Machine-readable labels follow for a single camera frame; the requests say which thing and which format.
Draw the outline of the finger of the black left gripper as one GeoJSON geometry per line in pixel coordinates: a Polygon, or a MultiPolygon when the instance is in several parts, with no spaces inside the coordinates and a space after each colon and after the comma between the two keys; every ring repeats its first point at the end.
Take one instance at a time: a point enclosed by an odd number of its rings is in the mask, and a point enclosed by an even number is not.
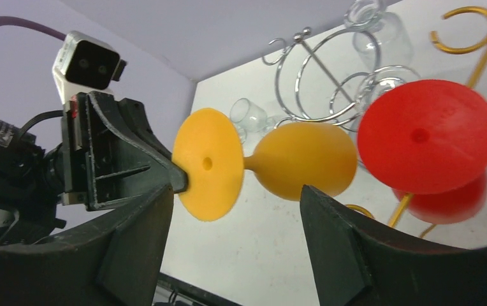
{"type": "Polygon", "coordinates": [[[150,127],[143,103],[129,98],[117,101],[113,95],[99,91],[91,91],[89,101],[112,134],[164,168],[162,182],[169,182],[176,193],[187,189],[187,173],[171,162],[171,153],[150,127]]]}

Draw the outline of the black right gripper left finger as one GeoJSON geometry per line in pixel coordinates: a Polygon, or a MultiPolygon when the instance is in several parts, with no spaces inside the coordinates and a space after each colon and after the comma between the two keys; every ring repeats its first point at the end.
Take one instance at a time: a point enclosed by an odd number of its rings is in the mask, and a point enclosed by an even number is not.
{"type": "Polygon", "coordinates": [[[36,244],[0,247],[0,305],[151,305],[172,213],[165,185],[36,244]]]}

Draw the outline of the patterned clear glass goblet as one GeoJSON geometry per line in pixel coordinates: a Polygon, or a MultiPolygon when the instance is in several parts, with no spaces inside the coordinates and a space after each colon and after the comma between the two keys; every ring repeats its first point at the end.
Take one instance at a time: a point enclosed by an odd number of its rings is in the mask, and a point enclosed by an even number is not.
{"type": "Polygon", "coordinates": [[[265,136],[282,118],[281,115],[268,116],[264,109],[247,98],[235,101],[229,111],[229,119],[238,132],[240,143],[245,143],[250,134],[265,136]]]}

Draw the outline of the yellow plastic wine glass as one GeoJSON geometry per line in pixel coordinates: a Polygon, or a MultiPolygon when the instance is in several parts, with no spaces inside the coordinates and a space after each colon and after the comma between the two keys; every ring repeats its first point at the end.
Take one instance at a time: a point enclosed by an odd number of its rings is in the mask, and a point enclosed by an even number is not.
{"type": "Polygon", "coordinates": [[[344,192],[358,167],[351,138],[327,123],[284,124],[244,156],[235,126],[213,108],[186,118],[174,142],[172,161],[187,173],[187,189],[180,193],[180,201],[200,221],[215,221],[231,211],[245,170],[252,171],[270,193],[298,201],[304,186],[329,196],[344,192]]]}

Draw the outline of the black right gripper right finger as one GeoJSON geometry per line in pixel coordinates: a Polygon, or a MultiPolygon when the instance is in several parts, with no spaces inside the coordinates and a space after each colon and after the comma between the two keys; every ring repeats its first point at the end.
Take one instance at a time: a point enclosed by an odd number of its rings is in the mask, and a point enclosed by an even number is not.
{"type": "Polygon", "coordinates": [[[321,305],[487,305],[487,247],[408,235],[312,186],[300,214],[321,305]]]}

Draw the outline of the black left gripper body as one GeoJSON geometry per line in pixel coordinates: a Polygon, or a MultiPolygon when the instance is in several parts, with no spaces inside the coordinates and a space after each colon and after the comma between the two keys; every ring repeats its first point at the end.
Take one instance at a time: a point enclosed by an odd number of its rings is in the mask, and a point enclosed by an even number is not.
{"type": "Polygon", "coordinates": [[[116,135],[84,93],[64,105],[62,165],[65,205],[84,204],[88,211],[121,207],[157,184],[159,165],[116,135]]]}

